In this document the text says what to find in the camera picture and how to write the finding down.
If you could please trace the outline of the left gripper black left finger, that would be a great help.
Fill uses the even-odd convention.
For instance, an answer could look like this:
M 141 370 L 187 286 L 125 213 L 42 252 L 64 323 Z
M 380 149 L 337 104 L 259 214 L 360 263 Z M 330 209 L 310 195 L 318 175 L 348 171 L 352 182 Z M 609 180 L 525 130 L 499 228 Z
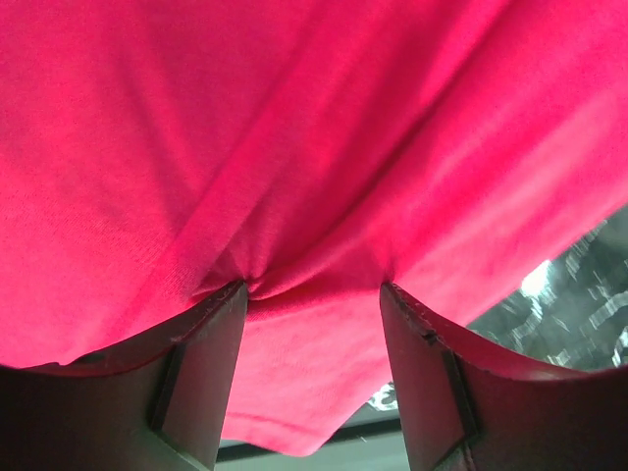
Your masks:
M 230 283 L 62 366 L 1 371 L 5 470 L 210 470 L 247 309 Z

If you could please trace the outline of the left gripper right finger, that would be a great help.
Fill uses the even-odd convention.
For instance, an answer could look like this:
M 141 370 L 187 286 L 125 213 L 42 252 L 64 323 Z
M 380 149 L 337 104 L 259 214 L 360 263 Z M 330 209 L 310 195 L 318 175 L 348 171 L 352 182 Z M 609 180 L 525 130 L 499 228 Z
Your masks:
M 414 470 L 623 470 L 627 371 L 521 355 L 392 284 L 380 307 Z

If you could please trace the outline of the crimson t shirt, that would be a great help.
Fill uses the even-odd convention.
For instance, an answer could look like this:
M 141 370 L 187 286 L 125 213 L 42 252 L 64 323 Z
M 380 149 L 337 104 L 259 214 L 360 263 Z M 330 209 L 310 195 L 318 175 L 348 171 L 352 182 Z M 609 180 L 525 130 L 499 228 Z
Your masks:
M 313 453 L 381 283 L 471 322 L 626 201 L 623 1 L 1 5 L 2 363 L 243 280 L 227 439 Z

